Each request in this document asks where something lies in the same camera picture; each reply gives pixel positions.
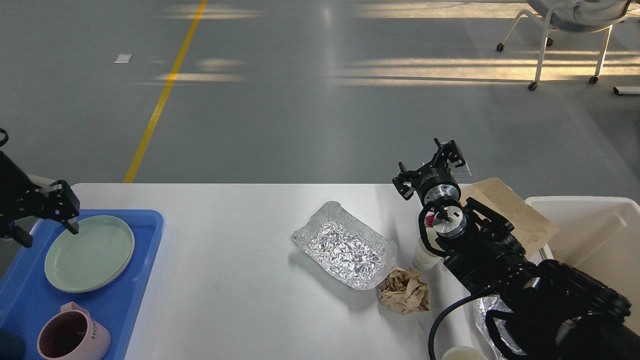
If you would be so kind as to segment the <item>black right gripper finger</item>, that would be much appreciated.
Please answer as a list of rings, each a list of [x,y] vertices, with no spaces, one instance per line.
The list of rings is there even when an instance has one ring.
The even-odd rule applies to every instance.
[[[437,137],[435,137],[433,140],[438,149],[434,153],[430,162],[435,161],[439,158],[446,158],[450,161],[453,161],[454,159],[460,159],[466,162],[466,159],[464,158],[460,147],[457,145],[457,142],[455,142],[454,140],[450,140],[448,142],[442,143]]]
[[[391,180],[391,182],[396,188],[398,194],[400,194],[405,201],[408,201],[416,192],[414,182],[419,177],[419,171],[407,169],[402,161],[398,162],[398,168],[398,174]]]

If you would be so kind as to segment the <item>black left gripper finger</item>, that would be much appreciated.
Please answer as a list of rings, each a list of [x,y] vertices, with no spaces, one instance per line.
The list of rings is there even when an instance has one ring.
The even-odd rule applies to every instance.
[[[23,246],[23,248],[31,248],[34,244],[34,238],[32,235],[19,225],[10,227],[8,235],[11,239],[16,241],[16,243]]]
[[[80,201],[66,180],[57,180],[39,190],[42,195],[40,218],[62,224],[71,234],[79,233]]]

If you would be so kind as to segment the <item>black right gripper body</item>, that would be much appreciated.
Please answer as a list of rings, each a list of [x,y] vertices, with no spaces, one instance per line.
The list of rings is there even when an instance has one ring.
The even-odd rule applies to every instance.
[[[421,205],[431,201],[459,201],[461,198],[461,189],[448,168],[432,167],[418,170],[417,178],[413,180],[413,188]]]

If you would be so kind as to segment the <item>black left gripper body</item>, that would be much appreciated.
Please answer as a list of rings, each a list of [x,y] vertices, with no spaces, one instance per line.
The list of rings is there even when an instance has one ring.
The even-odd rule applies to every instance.
[[[30,180],[6,153],[0,152],[0,210],[1,237],[18,239],[15,221],[34,216],[50,219],[45,189]]]

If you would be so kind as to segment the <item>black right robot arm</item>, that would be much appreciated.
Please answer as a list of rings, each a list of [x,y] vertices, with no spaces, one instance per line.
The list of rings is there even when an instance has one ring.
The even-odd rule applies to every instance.
[[[508,360],[637,360],[639,337],[624,324],[630,301],[566,263],[527,260],[509,220],[472,197],[462,205],[450,168],[466,164],[457,143],[435,139],[435,144],[438,150],[429,162],[417,170],[400,162],[392,180],[403,199],[418,195],[422,243],[470,292],[434,320],[429,358],[435,359],[435,335],[448,314],[471,301],[499,296],[509,311],[488,310],[484,323]]]

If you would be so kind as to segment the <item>crumpled foil under arm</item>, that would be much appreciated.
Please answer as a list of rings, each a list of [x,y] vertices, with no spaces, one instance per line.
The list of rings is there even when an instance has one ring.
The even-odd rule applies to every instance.
[[[489,344],[494,358],[496,360],[523,360],[525,358],[525,351],[516,344],[514,338],[508,332],[506,328],[506,320],[503,317],[506,314],[512,313],[512,310],[503,302],[498,295],[489,295],[482,297],[475,301],[474,305],[474,319],[477,329],[485,337],[487,344]],[[499,347],[494,340],[498,340],[503,343],[509,350],[509,356],[505,356],[501,353]]]

